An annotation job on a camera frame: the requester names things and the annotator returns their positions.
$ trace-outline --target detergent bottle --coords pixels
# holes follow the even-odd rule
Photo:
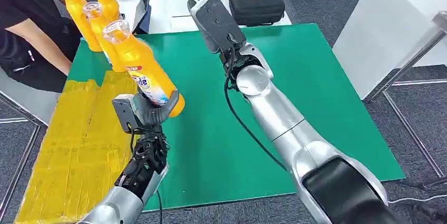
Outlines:
[[[87,41],[90,50],[100,52],[102,51],[101,46],[93,34],[89,21],[87,20],[87,16],[82,11],[82,7],[85,3],[87,3],[85,0],[65,0],[67,11],[69,12],[85,41]]]
[[[120,18],[120,6],[116,0],[98,0],[98,3],[102,5],[102,13],[109,23]]]
[[[152,103],[165,104],[176,87],[153,57],[150,47],[132,35],[127,21],[117,20],[110,23],[102,34],[114,45],[130,76]],[[179,101],[169,117],[179,115],[183,107],[184,99],[180,94]]]
[[[102,14],[101,4],[98,2],[89,2],[84,5],[83,10],[90,20],[92,31],[95,34],[96,40],[98,40],[105,57],[112,66],[112,70],[118,73],[126,71],[125,67],[120,61],[120,58],[118,57],[115,47],[112,43],[102,37],[102,30],[105,26],[107,26],[107,24],[109,24],[109,22]]]

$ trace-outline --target black case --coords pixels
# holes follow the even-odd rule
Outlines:
[[[278,22],[284,16],[283,0],[229,0],[238,25],[256,26]]]

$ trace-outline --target clear bottle cap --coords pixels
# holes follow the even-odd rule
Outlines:
[[[102,14],[102,6],[98,2],[89,2],[82,7],[82,11],[89,18],[99,17]]]
[[[129,23],[125,20],[116,20],[102,30],[102,37],[107,41],[118,44],[130,36]]]

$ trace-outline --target plastic bottle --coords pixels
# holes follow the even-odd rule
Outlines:
[[[104,28],[103,37],[115,46],[121,62],[145,95],[156,105],[165,104],[176,87],[153,57],[150,47],[132,35],[127,21],[110,23]],[[169,117],[177,116],[183,108],[184,99],[180,94]]]
[[[100,52],[102,51],[101,46],[93,34],[89,21],[87,20],[87,16],[82,11],[82,7],[85,3],[87,3],[85,0],[65,0],[65,7],[67,8],[67,11],[69,12],[85,41],[87,41],[90,50]]]
[[[101,4],[98,2],[89,2],[84,5],[83,10],[90,20],[90,26],[92,27],[92,31],[95,34],[96,40],[98,40],[99,45],[101,46],[105,57],[112,66],[113,71],[126,71],[124,65],[121,63],[120,58],[118,57],[118,53],[116,52],[115,47],[109,41],[105,40],[102,37],[102,30],[105,26],[107,26],[109,22],[102,14]]]
[[[98,0],[98,2],[102,5],[102,12],[109,23],[120,18],[120,6],[116,0]]]

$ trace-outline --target person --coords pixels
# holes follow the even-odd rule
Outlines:
[[[62,92],[80,37],[53,0],[0,0],[0,66],[18,82]]]

